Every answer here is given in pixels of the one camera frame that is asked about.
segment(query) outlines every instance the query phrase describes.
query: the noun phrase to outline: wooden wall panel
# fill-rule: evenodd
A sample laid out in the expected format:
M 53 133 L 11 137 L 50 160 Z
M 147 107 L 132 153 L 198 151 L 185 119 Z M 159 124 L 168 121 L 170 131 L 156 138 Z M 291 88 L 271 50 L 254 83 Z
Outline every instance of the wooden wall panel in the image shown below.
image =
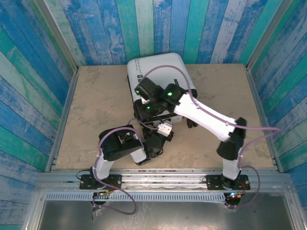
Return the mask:
M 78 66 L 167 52 L 189 64 L 247 63 L 281 1 L 45 0 Z
M 307 1 L 294 0 L 252 69 L 284 172 L 307 207 Z
M 72 69 L 33 0 L 0 2 L 0 230 L 22 228 Z

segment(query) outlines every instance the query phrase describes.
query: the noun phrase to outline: black bracket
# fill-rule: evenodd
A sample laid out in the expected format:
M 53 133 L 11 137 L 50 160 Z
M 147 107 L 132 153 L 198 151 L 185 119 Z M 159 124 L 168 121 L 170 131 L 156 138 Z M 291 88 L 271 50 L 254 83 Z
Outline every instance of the black bracket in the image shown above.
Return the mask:
M 224 184 L 222 175 L 207 175 L 204 179 L 206 179 L 206 181 L 203 181 L 207 184 L 208 190 L 250 190 L 247 175 L 239 175 L 237 178 L 237 183 L 232 185 L 232 187 L 227 187 Z
M 108 178 L 102 180 L 103 182 L 113 185 L 117 188 L 121 188 L 121 175 L 109 175 Z M 81 182 L 79 188 L 82 190 L 112 190 L 113 188 L 105 186 L 99 183 L 92 175 L 84 174 L 81 176 Z

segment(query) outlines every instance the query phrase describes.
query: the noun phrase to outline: enclosure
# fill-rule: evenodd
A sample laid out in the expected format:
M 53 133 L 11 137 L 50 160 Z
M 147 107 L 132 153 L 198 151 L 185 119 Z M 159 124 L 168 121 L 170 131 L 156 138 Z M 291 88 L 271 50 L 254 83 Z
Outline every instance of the enclosure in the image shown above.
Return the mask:
M 137 213 L 92 221 L 95 190 L 80 190 L 76 174 L 94 165 L 99 133 L 134 116 L 127 63 L 166 53 L 180 55 L 199 101 L 280 129 L 242 159 L 259 172 L 260 193 L 227 208 L 203 180 L 222 172 L 219 140 L 182 121 L 152 162 L 113 165 Z M 305 229 L 306 89 L 305 0 L 1 0 L 0 230 Z M 245 141 L 262 135 L 248 130 Z M 242 173 L 244 203 L 258 179 Z

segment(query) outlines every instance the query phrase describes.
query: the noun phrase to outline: blue wooden wall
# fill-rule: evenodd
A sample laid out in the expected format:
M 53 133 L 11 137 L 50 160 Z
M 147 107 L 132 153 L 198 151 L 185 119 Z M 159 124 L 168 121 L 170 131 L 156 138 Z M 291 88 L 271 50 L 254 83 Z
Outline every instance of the blue wooden wall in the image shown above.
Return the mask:
M 247 63 L 282 0 L 45 0 L 77 63 Z
M 33 0 L 0 1 L 0 230 L 19 230 L 72 70 Z
M 293 0 L 252 74 L 284 172 L 307 209 L 307 1 Z

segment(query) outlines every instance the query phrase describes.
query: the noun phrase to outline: beige floor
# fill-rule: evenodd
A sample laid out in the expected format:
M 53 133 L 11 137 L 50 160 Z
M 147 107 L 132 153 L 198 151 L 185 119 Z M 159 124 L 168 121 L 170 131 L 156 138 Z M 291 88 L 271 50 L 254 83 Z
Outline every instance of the beige floor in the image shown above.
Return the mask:
M 226 116 L 247 119 L 248 126 L 260 126 L 243 65 L 187 65 L 187 69 L 198 90 L 198 100 Z M 99 133 L 125 125 L 132 117 L 126 66 L 81 67 L 56 169 L 90 168 L 98 153 Z M 133 125 L 141 130 L 137 123 Z M 219 140 L 209 131 L 202 127 L 188 129 L 185 120 L 175 124 L 173 131 L 172 142 L 167 142 L 164 153 L 151 163 L 138 167 L 128 155 L 116 161 L 113 168 L 222 167 L 216 153 Z M 245 143 L 261 135 L 261 131 L 248 131 Z M 250 147 L 242 162 L 272 167 L 266 140 Z

